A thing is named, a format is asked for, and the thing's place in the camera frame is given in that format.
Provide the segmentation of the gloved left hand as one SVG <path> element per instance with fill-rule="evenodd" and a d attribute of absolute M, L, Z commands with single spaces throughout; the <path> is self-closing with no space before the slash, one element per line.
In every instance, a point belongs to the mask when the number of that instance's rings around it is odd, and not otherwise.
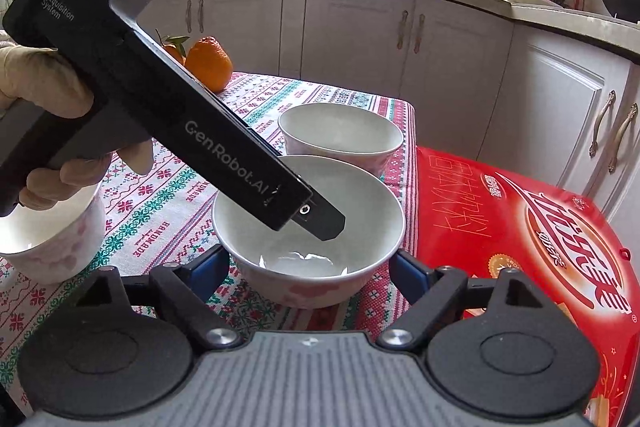
<path fill-rule="evenodd" d="M 2 34 L 2 112 L 19 98 L 63 118 L 84 116 L 93 103 L 91 91 L 57 50 L 20 46 Z M 32 210 L 48 210 L 82 188 L 99 183 L 111 162 L 112 155 L 106 154 L 98 159 L 72 159 L 58 170 L 32 170 L 18 200 Z"/>

